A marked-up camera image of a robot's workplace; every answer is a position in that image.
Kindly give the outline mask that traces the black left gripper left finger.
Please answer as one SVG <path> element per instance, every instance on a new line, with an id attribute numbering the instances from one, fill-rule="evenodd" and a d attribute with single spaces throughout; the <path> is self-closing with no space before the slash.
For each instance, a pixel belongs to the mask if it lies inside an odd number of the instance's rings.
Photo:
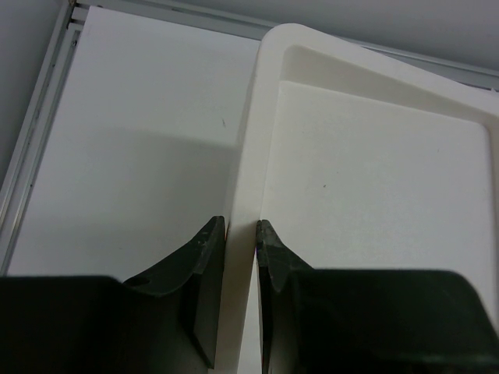
<path id="1" fill-rule="evenodd" d="M 123 282 L 3 277 L 4 373 L 206 373 L 215 365 L 225 220 Z"/>

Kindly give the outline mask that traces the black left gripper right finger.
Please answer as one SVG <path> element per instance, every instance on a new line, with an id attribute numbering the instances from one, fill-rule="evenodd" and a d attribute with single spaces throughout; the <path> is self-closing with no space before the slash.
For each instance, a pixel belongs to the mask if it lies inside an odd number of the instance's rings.
<path id="1" fill-rule="evenodd" d="M 256 228 L 265 373 L 495 373 L 498 336 L 446 270 L 316 269 Z"/>

